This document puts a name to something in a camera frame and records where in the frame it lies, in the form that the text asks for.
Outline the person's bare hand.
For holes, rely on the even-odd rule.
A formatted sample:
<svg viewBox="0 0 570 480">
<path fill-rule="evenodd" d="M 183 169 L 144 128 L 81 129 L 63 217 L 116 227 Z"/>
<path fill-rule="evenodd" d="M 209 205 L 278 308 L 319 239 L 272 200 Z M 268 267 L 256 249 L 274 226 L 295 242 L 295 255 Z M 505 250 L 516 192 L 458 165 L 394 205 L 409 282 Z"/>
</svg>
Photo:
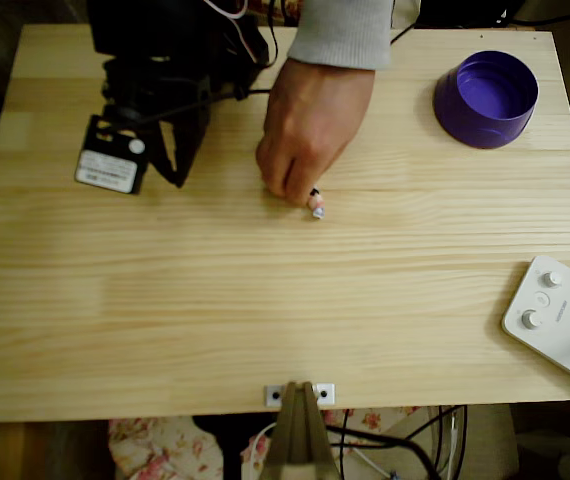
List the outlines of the person's bare hand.
<svg viewBox="0 0 570 480">
<path fill-rule="evenodd" d="M 267 189 L 296 206 L 362 125 L 375 72 L 288 59 L 269 94 L 256 162 Z"/>
</svg>

